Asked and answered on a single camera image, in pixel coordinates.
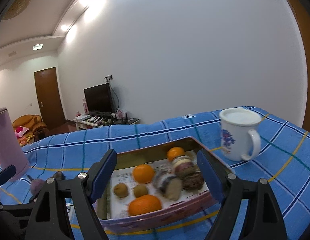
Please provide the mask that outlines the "dark yam piece front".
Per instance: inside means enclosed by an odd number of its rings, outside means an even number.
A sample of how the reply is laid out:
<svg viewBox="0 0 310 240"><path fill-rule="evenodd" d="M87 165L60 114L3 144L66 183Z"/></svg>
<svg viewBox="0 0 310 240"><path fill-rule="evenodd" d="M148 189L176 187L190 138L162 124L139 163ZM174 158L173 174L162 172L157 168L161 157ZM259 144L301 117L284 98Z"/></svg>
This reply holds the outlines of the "dark yam piece front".
<svg viewBox="0 0 310 240"><path fill-rule="evenodd" d="M189 174L182 180L183 189L186 191L200 190L203 184L204 178L201 172Z"/></svg>

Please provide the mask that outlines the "brown wooden door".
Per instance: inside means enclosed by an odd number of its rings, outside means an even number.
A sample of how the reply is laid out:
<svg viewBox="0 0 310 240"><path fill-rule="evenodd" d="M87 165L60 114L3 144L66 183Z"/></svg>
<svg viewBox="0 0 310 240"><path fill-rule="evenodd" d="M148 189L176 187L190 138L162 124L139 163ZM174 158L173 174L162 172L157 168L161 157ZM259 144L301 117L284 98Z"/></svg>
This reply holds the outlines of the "brown wooden door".
<svg viewBox="0 0 310 240"><path fill-rule="evenodd" d="M35 72L34 81L43 122L49 130L63 125L66 119L60 99L56 68Z"/></svg>

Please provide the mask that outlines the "cut purple yam cylinder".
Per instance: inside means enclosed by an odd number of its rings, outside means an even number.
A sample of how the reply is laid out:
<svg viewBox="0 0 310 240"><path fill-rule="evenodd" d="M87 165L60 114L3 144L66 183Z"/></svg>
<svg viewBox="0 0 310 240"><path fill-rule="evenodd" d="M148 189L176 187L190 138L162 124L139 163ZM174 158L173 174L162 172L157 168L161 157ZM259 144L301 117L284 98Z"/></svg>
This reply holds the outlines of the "cut purple yam cylinder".
<svg viewBox="0 0 310 240"><path fill-rule="evenodd" d="M180 179L196 172L196 168L188 155L181 155L172 160L175 175Z"/></svg>

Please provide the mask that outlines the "dark yam end piece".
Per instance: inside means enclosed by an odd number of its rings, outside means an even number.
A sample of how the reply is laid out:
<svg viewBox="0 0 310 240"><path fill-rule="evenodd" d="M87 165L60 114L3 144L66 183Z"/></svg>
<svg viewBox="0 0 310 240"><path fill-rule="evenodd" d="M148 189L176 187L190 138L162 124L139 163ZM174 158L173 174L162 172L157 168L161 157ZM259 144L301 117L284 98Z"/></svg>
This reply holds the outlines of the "dark yam end piece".
<svg viewBox="0 0 310 240"><path fill-rule="evenodd" d="M54 180L56 181L62 181L65 180L65 175L63 174L63 172L61 171L57 171L55 172L54 175L52 175L52 177L54 178Z"/></svg>

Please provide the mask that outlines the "oval orange kumquat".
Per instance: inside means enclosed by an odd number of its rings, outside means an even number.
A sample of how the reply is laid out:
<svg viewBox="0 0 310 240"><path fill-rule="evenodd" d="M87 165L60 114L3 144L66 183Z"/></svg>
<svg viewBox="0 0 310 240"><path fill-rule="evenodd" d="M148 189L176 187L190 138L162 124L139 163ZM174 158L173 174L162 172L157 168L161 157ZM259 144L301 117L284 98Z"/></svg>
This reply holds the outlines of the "oval orange kumquat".
<svg viewBox="0 0 310 240"><path fill-rule="evenodd" d="M158 211L162 208L162 203L158 197L146 194L130 202L128 205L128 214L130 216L138 216Z"/></svg>

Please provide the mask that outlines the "white tv stand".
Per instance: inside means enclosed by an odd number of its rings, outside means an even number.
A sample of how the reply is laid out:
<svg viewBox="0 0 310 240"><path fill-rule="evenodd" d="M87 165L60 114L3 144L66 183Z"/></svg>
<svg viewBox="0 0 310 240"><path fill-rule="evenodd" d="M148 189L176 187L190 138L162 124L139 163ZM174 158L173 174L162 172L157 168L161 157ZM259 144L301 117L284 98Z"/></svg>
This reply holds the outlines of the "white tv stand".
<svg viewBox="0 0 310 240"><path fill-rule="evenodd" d="M139 118L130 118L126 111L118 110L116 113L102 113L91 111L89 114L77 115L72 120L78 131L91 128L99 128L111 125L135 125Z"/></svg>

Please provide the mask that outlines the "small brown kiwi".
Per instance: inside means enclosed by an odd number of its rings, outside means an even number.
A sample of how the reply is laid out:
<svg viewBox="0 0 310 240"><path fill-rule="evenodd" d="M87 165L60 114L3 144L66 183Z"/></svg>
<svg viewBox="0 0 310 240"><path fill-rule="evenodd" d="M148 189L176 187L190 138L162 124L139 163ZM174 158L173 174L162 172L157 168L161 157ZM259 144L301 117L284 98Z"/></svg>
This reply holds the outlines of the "small brown kiwi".
<svg viewBox="0 0 310 240"><path fill-rule="evenodd" d="M143 184L139 184L133 188L133 193L136 198L139 198L148 194L148 188Z"/></svg>

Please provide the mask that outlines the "pink cookie tin box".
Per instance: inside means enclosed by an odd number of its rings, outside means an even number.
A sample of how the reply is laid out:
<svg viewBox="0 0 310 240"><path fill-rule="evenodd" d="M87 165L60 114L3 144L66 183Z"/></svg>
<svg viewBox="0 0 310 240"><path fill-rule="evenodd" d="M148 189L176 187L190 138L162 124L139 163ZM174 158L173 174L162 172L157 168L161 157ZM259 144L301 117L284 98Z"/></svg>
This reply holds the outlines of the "pink cookie tin box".
<svg viewBox="0 0 310 240"><path fill-rule="evenodd" d="M171 171L172 165L167 159L167 152L173 147L183 148L193 164L197 163L197 152L208 149L195 138L186 137L117 155L117 164L109 183L95 205L103 228L113 233L150 230L187 218L217 203L207 185L194 191L181 190L177 200L169 200L152 183L148 183L145 185L148 193L160 200L162 209L139 216L129 215L128 206L135 200L133 189L138 185L133 177L134 168L148 164L155 172Z"/></svg>

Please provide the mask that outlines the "orange leather sofa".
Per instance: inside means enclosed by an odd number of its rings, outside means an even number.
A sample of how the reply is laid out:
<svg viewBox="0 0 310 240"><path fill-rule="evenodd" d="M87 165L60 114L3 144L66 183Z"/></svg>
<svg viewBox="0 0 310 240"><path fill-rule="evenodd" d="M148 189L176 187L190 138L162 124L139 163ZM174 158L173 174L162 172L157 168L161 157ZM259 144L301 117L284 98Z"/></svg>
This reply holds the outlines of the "orange leather sofa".
<svg viewBox="0 0 310 240"><path fill-rule="evenodd" d="M20 116L12 123L14 131L18 126L29 128L29 131L22 138L17 138L21 147L45 138L49 132L47 125L43 122L40 115L27 114Z"/></svg>

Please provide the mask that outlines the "brown kiwi fruit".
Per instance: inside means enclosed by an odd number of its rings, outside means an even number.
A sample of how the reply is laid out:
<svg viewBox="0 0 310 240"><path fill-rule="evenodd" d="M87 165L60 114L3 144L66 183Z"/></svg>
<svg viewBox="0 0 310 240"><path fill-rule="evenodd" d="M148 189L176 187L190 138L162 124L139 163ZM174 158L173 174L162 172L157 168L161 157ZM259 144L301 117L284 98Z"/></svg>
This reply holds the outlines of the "brown kiwi fruit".
<svg viewBox="0 0 310 240"><path fill-rule="evenodd" d="M118 198L127 197L129 194L128 187L125 183L116 184L113 188L113 192Z"/></svg>

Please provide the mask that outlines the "small orange mandarin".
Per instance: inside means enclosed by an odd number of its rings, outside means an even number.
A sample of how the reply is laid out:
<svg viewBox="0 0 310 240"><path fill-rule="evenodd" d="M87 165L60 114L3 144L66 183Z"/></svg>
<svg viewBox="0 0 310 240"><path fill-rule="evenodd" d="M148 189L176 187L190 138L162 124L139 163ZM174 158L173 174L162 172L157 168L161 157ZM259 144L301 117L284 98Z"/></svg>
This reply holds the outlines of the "small orange mandarin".
<svg viewBox="0 0 310 240"><path fill-rule="evenodd" d="M172 162L176 157L182 156L185 154L185 151L182 147L173 147L167 152L167 159L169 162Z"/></svg>

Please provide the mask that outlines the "cut purple yam half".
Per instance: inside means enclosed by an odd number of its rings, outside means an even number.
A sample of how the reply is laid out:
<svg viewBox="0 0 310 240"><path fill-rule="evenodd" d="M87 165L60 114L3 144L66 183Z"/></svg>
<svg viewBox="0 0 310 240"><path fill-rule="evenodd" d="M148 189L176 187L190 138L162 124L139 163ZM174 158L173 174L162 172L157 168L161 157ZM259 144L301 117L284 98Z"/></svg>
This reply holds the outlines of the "cut purple yam half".
<svg viewBox="0 0 310 240"><path fill-rule="evenodd" d="M173 173L158 172L152 181L153 186L168 200L179 200L183 189L182 181Z"/></svg>

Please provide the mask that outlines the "round orange mandarin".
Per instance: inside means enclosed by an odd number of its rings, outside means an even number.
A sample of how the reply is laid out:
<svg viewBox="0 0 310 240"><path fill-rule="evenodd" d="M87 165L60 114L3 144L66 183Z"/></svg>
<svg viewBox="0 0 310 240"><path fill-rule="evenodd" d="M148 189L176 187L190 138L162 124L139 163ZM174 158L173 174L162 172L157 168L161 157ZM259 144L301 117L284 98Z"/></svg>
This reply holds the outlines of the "round orange mandarin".
<svg viewBox="0 0 310 240"><path fill-rule="evenodd" d="M152 182L155 171L150 165L142 164L133 169L132 175L136 182L140 184L148 184Z"/></svg>

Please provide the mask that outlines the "pink floral cushion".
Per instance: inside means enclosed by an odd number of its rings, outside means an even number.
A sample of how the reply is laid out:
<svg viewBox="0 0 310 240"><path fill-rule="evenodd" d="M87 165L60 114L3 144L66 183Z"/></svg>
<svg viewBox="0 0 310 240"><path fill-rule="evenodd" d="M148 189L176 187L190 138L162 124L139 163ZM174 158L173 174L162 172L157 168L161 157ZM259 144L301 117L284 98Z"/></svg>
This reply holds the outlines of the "pink floral cushion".
<svg viewBox="0 0 310 240"><path fill-rule="evenodd" d="M23 127L23 126L16 127L15 129L16 138L22 138L23 135L27 133L28 131L29 131L29 128L27 127Z"/></svg>

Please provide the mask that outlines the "purple round turnip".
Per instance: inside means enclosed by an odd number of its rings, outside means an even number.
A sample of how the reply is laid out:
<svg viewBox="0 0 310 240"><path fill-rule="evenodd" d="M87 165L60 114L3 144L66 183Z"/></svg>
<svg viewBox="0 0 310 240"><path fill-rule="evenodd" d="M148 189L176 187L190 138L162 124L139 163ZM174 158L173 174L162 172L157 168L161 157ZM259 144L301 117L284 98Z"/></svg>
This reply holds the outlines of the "purple round turnip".
<svg viewBox="0 0 310 240"><path fill-rule="evenodd" d="M30 180L30 192L33 196L35 196L40 192L45 184L45 181L40 178L33 179L30 175L27 175L27 177Z"/></svg>

